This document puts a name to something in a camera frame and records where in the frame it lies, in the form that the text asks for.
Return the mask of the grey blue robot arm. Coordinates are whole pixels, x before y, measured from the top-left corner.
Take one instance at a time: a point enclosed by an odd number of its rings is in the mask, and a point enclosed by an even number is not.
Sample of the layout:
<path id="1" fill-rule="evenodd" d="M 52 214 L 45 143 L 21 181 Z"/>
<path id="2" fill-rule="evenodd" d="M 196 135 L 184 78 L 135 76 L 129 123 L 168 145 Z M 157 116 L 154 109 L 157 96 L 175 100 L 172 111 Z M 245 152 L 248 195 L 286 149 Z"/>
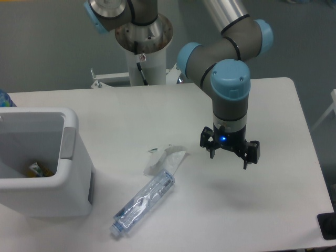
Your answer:
<path id="1" fill-rule="evenodd" d="M 271 27 L 254 20 L 241 1 L 205 1 L 221 38 L 209 46 L 188 43 L 176 66 L 212 100 L 213 127 L 205 127 L 200 146 L 210 156 L 217 149 L 235 153 L 245 165 L 257 163 L 258 141 L 245 138 L 251 89 L 248 59 L 268 51 Z M 84 8 L 99 33 L 114 32 L 127 56 L 132 86 L 166 83 L 165 53 L 173 37 L 170 21 L 159 13 L 157 1 L 85 1 Z"/>

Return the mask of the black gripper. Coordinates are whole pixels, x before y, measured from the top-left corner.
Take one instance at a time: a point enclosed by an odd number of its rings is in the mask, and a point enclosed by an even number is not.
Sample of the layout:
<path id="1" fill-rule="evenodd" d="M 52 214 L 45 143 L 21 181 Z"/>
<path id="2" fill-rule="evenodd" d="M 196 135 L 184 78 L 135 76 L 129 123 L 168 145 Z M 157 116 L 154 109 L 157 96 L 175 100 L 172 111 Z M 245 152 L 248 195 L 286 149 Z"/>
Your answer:
<path id="1" fill-rule="evenodd" d="M 223 129 L 204 127 L 200 136 L 200 147 L 209 152 L 211 159 L 214 158 L 217 149 L 221 148 L 231 152 L 242 152 L 244 161 L 243 169 L 249 164 L 257 164 L 260 158 L 260 142 L 247 142 L 245 138 L 246 124 L 238 131 L 225 132 Z"/>

